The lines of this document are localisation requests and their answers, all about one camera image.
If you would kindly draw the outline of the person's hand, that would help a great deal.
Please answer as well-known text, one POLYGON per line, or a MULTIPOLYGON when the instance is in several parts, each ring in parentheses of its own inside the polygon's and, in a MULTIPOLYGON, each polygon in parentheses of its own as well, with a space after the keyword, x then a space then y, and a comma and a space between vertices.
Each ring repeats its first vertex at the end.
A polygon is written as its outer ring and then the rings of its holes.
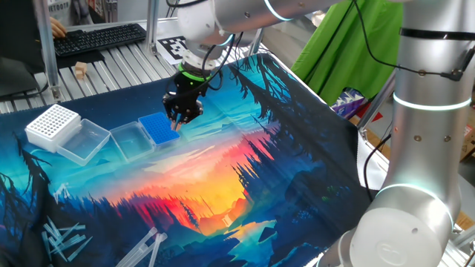
POLYGON ((65 38, 67 35, 66 28, 55 18, 50 17, 50 26, 53 34, 53 38, 55 39, 62 39, 65 38))

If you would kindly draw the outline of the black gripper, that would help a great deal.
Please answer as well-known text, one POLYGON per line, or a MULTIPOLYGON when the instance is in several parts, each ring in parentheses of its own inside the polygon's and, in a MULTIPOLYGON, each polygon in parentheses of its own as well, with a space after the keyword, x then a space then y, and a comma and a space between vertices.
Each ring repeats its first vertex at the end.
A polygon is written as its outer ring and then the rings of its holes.
POLYGON ((166 93, 162 100, 166 116, 176 122, 180 108, 187 108, 180 115, 180 123, 188 124, 203 114, 203 106, 198 104, 197 99, 206 93, 207 81, 202 76, 178 73, 173 83, 175 91, 166 93))

